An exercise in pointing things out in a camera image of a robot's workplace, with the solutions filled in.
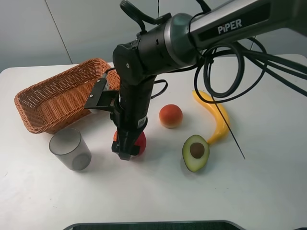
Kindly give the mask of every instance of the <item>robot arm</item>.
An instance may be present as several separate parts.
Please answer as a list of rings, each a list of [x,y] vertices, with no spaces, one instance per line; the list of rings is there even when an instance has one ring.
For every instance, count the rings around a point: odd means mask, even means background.
[[[118,45],[113,52],[120,76],[119,92],[103,91],[105,86],[100,81],[85,105],[111,112],[118,135],[112,151],[124,160],[139,152],[134,143],[148,122],[156,75],[194,65],[199,55],[195,49],[202,51],[217,42],[235,42],[282,27],[307,35],[305,0],[232,0],[197,19],[179,13],[154,20],[122,1],[121,7],[127,6],[130,9],[125,12],[142,31],[136,40]],[[147,32],[142,20],[158,25]]]

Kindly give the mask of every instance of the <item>avocado pit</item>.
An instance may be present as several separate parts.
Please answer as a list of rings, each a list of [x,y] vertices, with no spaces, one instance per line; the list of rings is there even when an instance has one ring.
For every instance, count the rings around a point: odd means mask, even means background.
[[[205,154],[205,147],[199,142],[195,142],[190,146],[190,153],[192,157],[199,159]]]

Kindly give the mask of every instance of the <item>white table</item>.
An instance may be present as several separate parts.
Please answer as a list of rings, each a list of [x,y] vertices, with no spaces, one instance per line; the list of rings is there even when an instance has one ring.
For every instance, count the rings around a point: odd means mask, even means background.
[[[303,56],[284,57],[307,64]],[[13,103],[19,91],[72,66],[11,68],[0,74],[0,229],[194,220],[225,220],[246,230],[307,227],[306,97],[266,75],[246,96],[224,104],[246,160],[229,136],[211,146],[203,170],[191,173],[182,145],[193,134],[208,139],[215,121],[192,98],[193,71],[163,74],[158,78],[167,79],[169,88],[151,101],[144,156],[122,161],[111,152],[116,129],[102,112],[72,125],[93,154],[86,170],[73,172],[49,152],[51,135],[25,129]],[[213,86],[226,89],[236,69],[234,57],[217,59]],[[259,73],[247,61],[240,90]],[[305,81],[282,76],[307,89]],[[160,125],[158,113],[166,104],[183,110],[179,129]]]

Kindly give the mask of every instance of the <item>avocado half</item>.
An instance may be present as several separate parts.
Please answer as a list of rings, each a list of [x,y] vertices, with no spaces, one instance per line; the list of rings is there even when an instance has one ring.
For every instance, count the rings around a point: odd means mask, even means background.
[[[191,172],[196,172],[204,167],[209,155],[209,144],[199,135],[189,137],[182,147],[184,163]]]

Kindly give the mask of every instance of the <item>red apple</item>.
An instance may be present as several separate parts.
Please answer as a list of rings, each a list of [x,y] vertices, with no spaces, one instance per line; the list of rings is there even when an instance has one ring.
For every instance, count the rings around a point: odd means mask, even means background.
[[[114,134],[113,140],[114,141],[117,140],[117,131]],[[146,148],[146,137],[145,137],[144,132],[142,132],[140,134],[139,138],[136,140],[134,145],[140,146],[140,152],[139,152],[138,156],[142,155],[145,151],[145,148]]]

